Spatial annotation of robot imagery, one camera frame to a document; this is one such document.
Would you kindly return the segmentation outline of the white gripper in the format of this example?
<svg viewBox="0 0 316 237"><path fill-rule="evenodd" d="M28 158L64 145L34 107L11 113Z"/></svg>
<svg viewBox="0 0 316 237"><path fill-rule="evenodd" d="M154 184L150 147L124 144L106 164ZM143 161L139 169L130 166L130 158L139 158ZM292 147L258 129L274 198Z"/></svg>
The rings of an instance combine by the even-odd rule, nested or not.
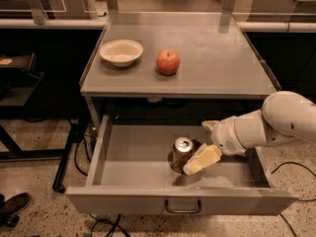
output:
<svg viewBox="0 0 316 237"><path fill-rule="evenodd" d="M240 143L236 135L235 120L236 117L231 117L221 121L205 120L201 123L207 131L211 132L210 137L213 144L203 144L189 159L183 168L186 175L194 175L217 163L222 153L226 156L245 155L246 148Z"/></svg>

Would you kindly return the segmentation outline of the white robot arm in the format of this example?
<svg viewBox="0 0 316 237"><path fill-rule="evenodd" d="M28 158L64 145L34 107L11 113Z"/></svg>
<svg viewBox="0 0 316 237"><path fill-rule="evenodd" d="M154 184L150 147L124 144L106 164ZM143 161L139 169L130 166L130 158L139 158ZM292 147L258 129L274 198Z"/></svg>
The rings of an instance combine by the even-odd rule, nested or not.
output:
<svg viewBox="0 0 316 237"><path fill-rule="evenodd" d="M210 145L203 144L184 166L194 175L217 163L222 155L244 156L248 149L316 143L316 105L305 97L279 91L266 97L259 110L222 120L205 120Z"/></svg>

